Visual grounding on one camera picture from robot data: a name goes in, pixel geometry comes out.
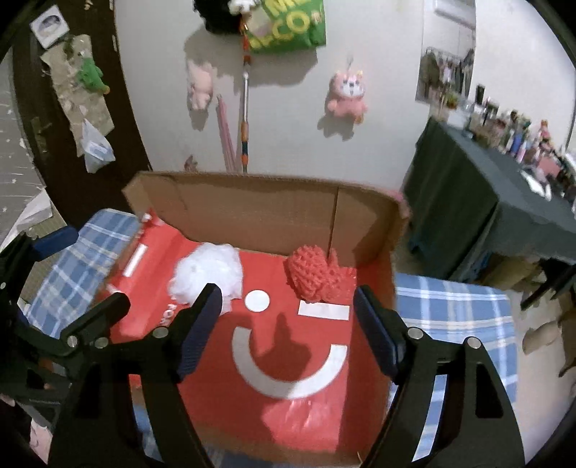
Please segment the dark green tablecloth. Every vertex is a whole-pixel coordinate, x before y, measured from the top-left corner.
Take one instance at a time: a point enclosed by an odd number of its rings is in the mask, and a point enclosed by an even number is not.
[[[468,281],[486,253],[576,263],[568,202],[531,192],[520,166],[430,119],[404,189],[425,274]]]

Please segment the blue plaid cloth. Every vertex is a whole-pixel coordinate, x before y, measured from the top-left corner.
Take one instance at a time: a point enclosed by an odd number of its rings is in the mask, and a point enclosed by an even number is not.
[[[404,323],[434,339],[462,343],[479,338],[512,403],[516,401],[516,336],[508,297],[500,290],[398,273],[396,309]],[[436,377],[426,426],[414,459],[430,453],[440,421],[446,376]]]
[[[133,214],[97,212],[65,249],[24,314],[30,325],[53,338],[80,317],[92,302],[118,256],[140,223]]]
[[[102,210],[80,230],[78,241],[67,248],[42,284],[26,313],[30,324],[58,337],[64,327],[81,316],[106,278],[122,249],[136,233],[136,217]],[[482,340],[506,387],[516,401],[517,362],[510,303],[501,291],[406,274],[395,277],[396,309],[408,326],[419,327],[435,339],[462,343]],[[426,426],[415,459],[430,452],[439,422],[446,377],[439,376]],[[134,407],[142,443],[148,456],[160,459],[146,410]],[[290,468],[206,447],[215,468]]]

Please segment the tile floor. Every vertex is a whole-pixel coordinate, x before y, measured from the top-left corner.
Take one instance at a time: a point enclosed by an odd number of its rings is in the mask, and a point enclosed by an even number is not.
[[[396,271],[400,273],[418,275],[422,272],[422,265],[409,252],[406,242],[396,249],[393,261]],[[528,461],[552,435],[570,407],[575,396],[576,369],[558,378],[558,372],[564,366],[561,338],[528,356],[522,352],[522,339],[529,328],[536,329],[559,317],[561,310],[558,301],[550,301],[549,294],[540,300],[537,307],[522,313],[522,294],[515,291],[506,291],[506,294],[512,305],[518,348],[518,393],[514,411]]]

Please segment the air conditioner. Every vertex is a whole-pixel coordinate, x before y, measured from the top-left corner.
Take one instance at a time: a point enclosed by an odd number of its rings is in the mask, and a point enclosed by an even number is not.
[[[476,29],[476,8],[458,0],[434,0],[434,13]]]

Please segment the metal screw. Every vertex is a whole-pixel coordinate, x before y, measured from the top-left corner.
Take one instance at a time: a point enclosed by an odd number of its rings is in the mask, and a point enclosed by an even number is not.
[[[94,341],[94,346],[97,347],[98,349],[106,348],[106,346],[108,346],[108,338],[106,337],[98,338],[96,341]]]
[[[416,327],[408,329],[408,336],[413,339],[421,339],[424,336],[424,332]]]
[[[168,329],[166,327],[158,327],[157,329],[154,329],[154,331],[152,332],[152,336],[154,338],[164,338],[168,335]]]
[[[76,346],[78,346],[78,338],[76,338],[74,335],[70,335],[66,340],[66,343],[68,343],[69,347],[76,348]]]
[[[479,349],[482,346],[482,341],[480,341],[476,337],[468,338],[466,340],[466,343],[468,343],[468,346],[470,346],[470,348],[474,348],[474,349]]]

